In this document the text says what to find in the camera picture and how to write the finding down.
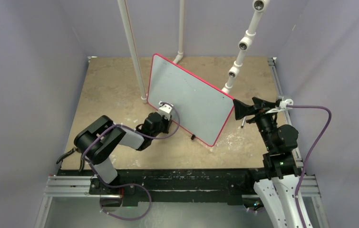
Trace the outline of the black white marker pen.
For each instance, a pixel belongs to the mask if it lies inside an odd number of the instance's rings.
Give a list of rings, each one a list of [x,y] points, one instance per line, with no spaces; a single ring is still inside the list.
[[[246,119],[247,119],[247,117],[245,116],[245,117],[243,118],[243,120],[242,120],[241,128],[243,128],[243,127],[245,126],[245,124],[246,124]]]

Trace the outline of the pink-framed whiteboard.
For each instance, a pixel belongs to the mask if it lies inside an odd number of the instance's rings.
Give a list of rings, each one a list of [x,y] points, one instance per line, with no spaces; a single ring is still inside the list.
[[[172,104],[173,121],[210,147],[234,109],[230,95],[158,53],[152,57],[147,101],[154,108]]]

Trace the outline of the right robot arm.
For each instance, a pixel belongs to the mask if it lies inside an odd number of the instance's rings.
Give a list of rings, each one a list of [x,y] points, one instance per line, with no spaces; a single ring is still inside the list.
[[[299,132],[289,124],[277,125],[277,114],[290,110],[293,100],[279,96],[275,102],[257,97],[252,101],[247,105],[233,99],[235,119],[251,116],[246,122],[256,124],[267,152],[264,167],[249,171],[244,186],[257,193],[275,228],[311,227],[305,204],[299,199],[303,174],[292,153],[298,147]]]

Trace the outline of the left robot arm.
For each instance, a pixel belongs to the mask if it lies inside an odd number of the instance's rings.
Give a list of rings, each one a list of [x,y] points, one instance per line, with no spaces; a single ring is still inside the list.
[[[150,113],[135,129],[116,124],[103,115],[75,137],[74,145],[101,178],[101,189],[114,194],[119,190],[119,181],[109,157],[112,151],[118,145],[142,151],[158,139],[159,134],[168,134],[171,124],[172,115],[159,112]]]

